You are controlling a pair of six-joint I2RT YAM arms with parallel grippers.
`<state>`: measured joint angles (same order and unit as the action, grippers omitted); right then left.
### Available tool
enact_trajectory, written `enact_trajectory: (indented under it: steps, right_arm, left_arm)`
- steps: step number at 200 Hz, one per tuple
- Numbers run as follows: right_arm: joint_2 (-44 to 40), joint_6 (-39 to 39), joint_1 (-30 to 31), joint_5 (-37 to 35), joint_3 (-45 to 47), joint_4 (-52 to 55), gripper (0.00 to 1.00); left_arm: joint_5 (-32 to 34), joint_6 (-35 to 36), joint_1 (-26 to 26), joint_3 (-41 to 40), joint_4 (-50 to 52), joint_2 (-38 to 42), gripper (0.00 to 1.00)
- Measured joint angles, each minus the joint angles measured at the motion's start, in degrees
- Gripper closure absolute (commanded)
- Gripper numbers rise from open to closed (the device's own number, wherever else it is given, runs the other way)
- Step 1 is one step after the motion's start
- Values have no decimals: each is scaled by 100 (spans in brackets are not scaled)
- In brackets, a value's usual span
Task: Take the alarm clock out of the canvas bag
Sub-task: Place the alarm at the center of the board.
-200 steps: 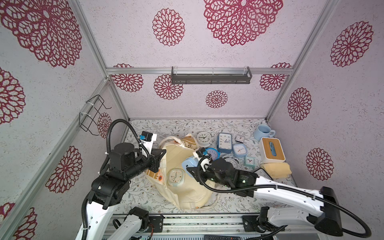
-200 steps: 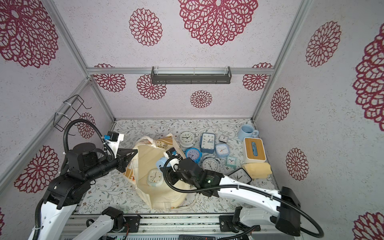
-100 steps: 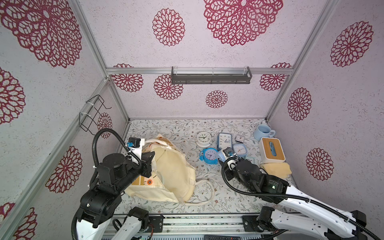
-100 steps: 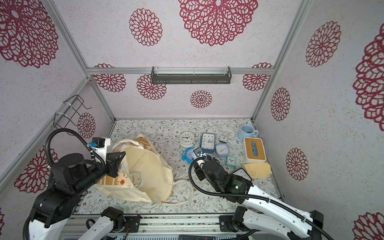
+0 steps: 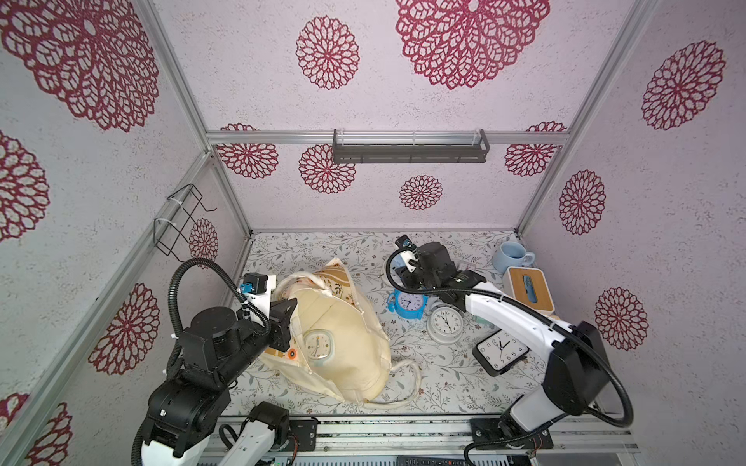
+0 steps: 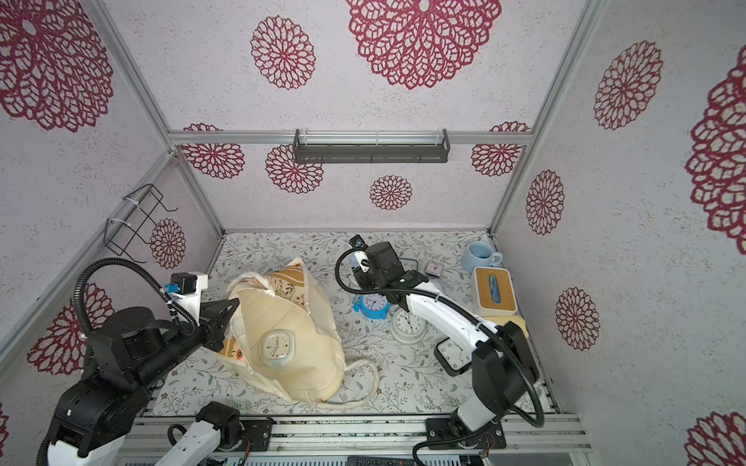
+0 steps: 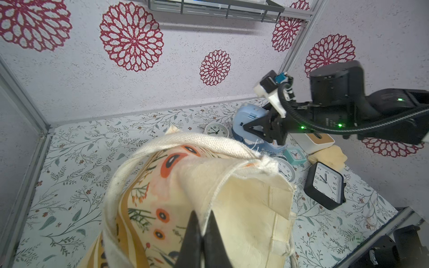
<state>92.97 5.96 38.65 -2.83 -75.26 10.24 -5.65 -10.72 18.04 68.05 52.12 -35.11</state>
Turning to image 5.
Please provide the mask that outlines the silver round alarm clock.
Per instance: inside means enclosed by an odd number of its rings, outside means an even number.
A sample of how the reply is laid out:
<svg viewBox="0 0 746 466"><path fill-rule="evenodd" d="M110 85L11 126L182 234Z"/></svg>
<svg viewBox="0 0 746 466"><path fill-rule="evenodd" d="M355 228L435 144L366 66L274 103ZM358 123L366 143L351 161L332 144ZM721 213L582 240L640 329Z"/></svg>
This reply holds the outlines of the silver round alarm clock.
<svg viewBox="0 0 746 466"><path fill-rule="evenodd" d="M453 345L464 335L464 317L456 308L436 305L427 317L427 333L441 345Z"/></svg>

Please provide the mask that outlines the bright blue round alarm clock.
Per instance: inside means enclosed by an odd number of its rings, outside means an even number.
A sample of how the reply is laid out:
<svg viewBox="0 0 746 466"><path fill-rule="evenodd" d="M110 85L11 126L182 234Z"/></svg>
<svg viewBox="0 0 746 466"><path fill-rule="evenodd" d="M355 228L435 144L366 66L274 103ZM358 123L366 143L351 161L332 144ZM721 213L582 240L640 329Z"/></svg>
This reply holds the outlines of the bright blue round alarm clock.
<svg viewBox="0 0 746 466"><path fill-rule="evenodd" d="M404 320L421 320L427 310L427 302L429 297L425 295L395 290L387 300L387 309Z"/></svg>

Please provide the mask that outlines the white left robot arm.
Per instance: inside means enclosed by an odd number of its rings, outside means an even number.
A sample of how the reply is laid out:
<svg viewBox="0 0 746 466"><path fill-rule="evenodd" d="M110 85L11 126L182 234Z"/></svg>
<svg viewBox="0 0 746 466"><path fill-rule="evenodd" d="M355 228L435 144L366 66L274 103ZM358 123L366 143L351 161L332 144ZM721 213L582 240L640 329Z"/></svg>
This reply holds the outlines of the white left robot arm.
<svg viewBox="0 0 746 466"><path fill-rule="evenodd" d="M198 313L149 398L133 441L133 465L196 465L231 401L230 386L268 349L286 351L297 300L272 302L268 323L227 307Z"/></svg>

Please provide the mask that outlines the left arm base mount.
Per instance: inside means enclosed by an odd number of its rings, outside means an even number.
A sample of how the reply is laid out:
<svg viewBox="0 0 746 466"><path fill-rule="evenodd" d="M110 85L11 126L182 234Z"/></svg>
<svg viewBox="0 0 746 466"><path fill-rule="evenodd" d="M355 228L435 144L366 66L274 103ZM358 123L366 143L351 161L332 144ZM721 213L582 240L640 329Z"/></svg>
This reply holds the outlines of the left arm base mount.
<svg viewBox="0 0 746 466"><path fill-rule="evenodd" d="M291 417L289 420L289 433L285 442L270 449L270 454L285 454L290 456L298 446L297 450L301 454L305 452L314 452L317 441L319 440L318 428L320 421L316 417Z"/></svg>

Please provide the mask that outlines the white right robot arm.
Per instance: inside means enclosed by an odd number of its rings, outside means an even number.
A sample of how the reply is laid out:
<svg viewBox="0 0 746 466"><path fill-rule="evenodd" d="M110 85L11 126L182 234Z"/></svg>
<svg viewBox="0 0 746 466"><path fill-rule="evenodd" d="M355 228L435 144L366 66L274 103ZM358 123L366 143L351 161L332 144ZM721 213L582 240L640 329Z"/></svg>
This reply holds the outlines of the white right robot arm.
<svg viewBox="0 0 746 466"><path fill-rule="evenodd" d="M516 400L503 414L506 439L541 431L569 416L590 414L605 423L626 427L633 411L629 396L610 367L600 332L588 322L551 320L508 296L483 275L460 270L447 248L430 242L414 245L407 236L396 240L386 274L402 292L434 296L458 311L477 316L497 328L499 342L483 342L483 361L501 374L531 353L545 364L541 384Z"/></svg>

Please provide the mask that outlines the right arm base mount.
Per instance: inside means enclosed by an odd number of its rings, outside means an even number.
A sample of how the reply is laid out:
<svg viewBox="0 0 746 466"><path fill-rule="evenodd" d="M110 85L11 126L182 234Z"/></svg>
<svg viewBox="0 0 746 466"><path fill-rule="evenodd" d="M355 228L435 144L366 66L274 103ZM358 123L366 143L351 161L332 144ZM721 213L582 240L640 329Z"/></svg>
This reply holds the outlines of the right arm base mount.
<svg viewBox="0 0 746 466"><path fill-rule="evenodd" d="M528 433L510 419L478 417L469 424L473 441L478 444L501 442L498 448L508 450L550 450L555 446L547 429L528 437Z"/></svg>

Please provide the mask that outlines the black square alarm clock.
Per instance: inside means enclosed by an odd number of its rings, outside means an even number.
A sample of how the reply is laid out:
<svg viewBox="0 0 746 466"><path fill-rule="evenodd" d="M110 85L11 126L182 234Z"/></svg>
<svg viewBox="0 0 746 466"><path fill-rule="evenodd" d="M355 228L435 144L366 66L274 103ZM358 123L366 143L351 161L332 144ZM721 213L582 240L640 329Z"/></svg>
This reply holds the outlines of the black square alarm clock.
<svg viewBox="0 0 746 466"><path fill-rule="evenodd" d="M497 330L472 349L472 355L491 377L505 374L524 360L529 352L528 346L504 330Z"/></svg>

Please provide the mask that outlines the white teal square alarm clock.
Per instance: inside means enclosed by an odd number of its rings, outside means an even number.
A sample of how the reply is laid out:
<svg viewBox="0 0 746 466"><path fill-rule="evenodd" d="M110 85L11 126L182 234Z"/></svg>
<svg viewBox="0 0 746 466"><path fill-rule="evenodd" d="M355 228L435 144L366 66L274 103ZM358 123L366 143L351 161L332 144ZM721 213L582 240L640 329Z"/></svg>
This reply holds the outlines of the white teal square alarm clock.
<svg viewBox="0 0 746 466"><path fill-rule="evenodd" d="M310 330L303 335L304 355L314 364L322 364L334 356L333 335L323 329Z"/></svg>

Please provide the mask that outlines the cream printed canvas bag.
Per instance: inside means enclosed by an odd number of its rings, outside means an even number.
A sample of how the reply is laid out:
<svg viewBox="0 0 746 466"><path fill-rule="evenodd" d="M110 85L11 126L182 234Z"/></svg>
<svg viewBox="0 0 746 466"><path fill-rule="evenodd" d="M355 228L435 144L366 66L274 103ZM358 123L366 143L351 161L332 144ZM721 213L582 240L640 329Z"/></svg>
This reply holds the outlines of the cream printed canvas bag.
<svg viewBox="0 0 746 466"><path fill-rule="evenodd" d="M365 409L391 410L413 403L420 395L419 365L404 359L392 361L390 340L371 302L359 291L345 264L330 260L316 272L299 271L279 281L272 297L297 299L291 318L291 347L286 353L267 349L261 362L301 388ZM305 355L303 335L310 330L329 331L334 338L332 359L314 364ZM378 402L392 372L409 367L414 387L408 396Z"/></svg>

